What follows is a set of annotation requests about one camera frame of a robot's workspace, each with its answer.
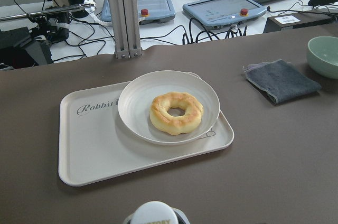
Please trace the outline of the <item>white round plate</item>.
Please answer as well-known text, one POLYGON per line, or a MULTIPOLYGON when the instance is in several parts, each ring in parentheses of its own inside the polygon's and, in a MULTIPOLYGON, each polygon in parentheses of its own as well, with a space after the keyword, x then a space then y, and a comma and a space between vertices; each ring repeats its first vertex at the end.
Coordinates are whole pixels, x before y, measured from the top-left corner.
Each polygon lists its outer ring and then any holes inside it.
POLYGON ((160 145, 191 142, 208 132, 220 113, 220 102, 212 87, 197 76, 180 71, 155 71, 144 74, 122 91, 118 111, 123 123, 140 138, 160 145), (153 99, 168 92, 187 92, 202 105, 204 114, 200 125, 187 134, 172 136, 155 128, 149 118, 153 99))

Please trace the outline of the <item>left teach pendant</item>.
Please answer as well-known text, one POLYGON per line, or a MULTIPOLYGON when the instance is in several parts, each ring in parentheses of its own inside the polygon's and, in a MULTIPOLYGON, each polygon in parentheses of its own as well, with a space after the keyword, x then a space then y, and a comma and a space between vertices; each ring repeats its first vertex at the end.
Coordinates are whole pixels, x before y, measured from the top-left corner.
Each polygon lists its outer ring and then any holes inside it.
POLYGON ((171 0, 137 0, 136 13, 140 25, 165 23, 176 15, 171 0))

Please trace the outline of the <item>tea bottle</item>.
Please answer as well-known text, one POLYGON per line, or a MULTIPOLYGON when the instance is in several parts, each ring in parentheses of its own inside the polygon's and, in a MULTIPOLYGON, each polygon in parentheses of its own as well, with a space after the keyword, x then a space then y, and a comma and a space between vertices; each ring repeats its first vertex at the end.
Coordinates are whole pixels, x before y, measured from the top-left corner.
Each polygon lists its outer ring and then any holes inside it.
POLYGON ((144 224, 189 224, 187 216, 183 211, 170 207, 160 201, 150 201, 139 206, 134 213, 130 214, 123 224, 144 223, 144 224))

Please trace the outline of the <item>mint green bowl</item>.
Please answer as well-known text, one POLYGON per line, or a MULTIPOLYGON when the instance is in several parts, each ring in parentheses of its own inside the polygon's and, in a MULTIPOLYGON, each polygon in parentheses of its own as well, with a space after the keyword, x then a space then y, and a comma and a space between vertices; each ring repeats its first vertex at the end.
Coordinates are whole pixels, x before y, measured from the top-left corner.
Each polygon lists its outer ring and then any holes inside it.
POLYGON ((318 74, 337 79, 337 37, 317 36, 308 41, 307 63, 318 74))

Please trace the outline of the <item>cream serving tray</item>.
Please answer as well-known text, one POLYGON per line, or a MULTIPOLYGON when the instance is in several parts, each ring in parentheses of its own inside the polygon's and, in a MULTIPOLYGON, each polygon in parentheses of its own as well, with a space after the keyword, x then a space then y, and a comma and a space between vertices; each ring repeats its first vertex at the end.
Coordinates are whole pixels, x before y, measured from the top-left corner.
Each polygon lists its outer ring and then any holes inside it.
POLYGON ((60 103, 59 177, 83 186, 228 147, 234 132, 220 111, 201 137, 178 145, 148 142, 121 120, 118 100, 130 82, 79 90, 60 103))

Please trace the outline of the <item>reacher grabber tool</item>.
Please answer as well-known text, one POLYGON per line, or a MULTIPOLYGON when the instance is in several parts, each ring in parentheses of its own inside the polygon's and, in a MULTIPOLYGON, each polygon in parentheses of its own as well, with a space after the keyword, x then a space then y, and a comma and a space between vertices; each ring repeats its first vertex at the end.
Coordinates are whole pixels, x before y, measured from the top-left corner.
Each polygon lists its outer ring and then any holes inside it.
POLYGON ((44 11, 34 12, 34 13, 25 13, 25 14, 19 14, 19 15, 13 15, 13 16, 6 16, 1 17, 1 22, 5 21, 14 21, 14 20, 21 20, 21 19, 28 19, 31 22, 35 22, 38 18, 44 17, 44 16, 52 16, 57 15, 60 13, 66 13, 69 12, 77 12, 81 10, 85 10, 92 18, 93 20, 103 26, 112 26, 112 22, 105 22, 100 20, 96 14, 96 2, 95 0, 84 0, 82 4, 74 4, 70 6, 63 6, 63 7, 53 7, 44 11))

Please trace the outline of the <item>right teach pendant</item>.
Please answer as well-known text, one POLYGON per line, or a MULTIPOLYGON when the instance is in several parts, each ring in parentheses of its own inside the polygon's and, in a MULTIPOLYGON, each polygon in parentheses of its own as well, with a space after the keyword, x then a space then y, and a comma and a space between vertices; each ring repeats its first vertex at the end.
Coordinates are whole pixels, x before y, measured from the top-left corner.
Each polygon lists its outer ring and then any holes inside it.
POLYGON ((209 30, 253 20, 267 12, 264 6, 253 0, 202 0, 184 4, 182 9, 209 30))

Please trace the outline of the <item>folded grey cloth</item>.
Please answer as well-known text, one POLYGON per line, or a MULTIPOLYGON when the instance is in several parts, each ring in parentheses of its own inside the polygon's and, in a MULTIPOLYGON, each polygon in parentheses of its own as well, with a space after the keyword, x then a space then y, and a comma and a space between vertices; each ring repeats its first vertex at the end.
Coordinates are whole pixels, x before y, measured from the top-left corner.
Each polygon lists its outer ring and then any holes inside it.
POLYGON ((250 64, 243 73, 251 84, 265 92, 275 104, 312 94, 322 88, 318 82, 282 59, 250 64))

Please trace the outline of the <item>teach pendant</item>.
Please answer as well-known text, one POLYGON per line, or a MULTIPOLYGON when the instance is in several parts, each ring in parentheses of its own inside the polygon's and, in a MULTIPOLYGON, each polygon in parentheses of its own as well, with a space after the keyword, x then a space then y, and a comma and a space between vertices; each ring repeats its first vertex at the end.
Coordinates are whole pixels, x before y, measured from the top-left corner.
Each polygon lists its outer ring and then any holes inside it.
POLYGON ((184 4, 182 9, 209 30, 253 20, 267 12, 264 6, 253 0, 202 0, 184 4))
POLYGON ((171 0, 137 0, 136 13, 140 25, 165 23, 176 15, 171 0))

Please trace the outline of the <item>aluminium frame post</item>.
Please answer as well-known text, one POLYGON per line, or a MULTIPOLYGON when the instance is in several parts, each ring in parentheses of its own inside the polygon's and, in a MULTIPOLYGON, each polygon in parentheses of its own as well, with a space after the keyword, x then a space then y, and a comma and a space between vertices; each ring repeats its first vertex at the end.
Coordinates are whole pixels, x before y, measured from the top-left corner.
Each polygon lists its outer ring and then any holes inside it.
POLYGON ((142 55, 137 0, 108 0, 118 59, 142 55))

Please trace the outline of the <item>black laser cut device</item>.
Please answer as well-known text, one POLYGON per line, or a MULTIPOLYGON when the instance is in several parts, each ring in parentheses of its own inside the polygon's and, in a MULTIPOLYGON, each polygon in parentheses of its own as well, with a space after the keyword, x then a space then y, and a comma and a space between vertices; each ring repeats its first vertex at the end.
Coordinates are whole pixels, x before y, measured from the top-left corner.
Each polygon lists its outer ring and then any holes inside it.
POLYGON ((11 70, 52 64, 46 40, 31 37, 27 27, 1 31, 1 69, 11 70))

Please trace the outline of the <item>glazed donut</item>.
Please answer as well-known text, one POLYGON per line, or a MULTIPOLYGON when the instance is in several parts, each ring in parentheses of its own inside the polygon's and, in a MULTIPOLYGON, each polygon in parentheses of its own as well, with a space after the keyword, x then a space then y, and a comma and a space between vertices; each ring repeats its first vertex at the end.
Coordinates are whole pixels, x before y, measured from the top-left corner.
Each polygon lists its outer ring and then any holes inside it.
POLYGON ((176 136, 197 129, 203 113, 203 105, 193 95, 168 92, 153 99, 149 118, 155 128, 176 136))

